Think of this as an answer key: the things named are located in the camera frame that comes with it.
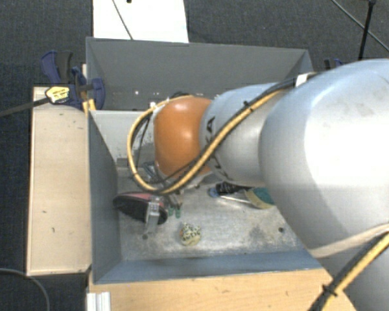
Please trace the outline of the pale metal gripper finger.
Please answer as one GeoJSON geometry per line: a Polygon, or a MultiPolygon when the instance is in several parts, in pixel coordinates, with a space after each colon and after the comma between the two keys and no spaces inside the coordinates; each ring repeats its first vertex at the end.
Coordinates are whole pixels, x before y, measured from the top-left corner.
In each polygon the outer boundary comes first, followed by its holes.
{"type": "Polygon", "coordinates": [[[160,219],[160,203],[162,197],[151,196],[148,202],[148,207],[145,215],[145,231],[142,238],[148,239],[150,235],[154,234],[157,230],[158,222],[160,219]]]}

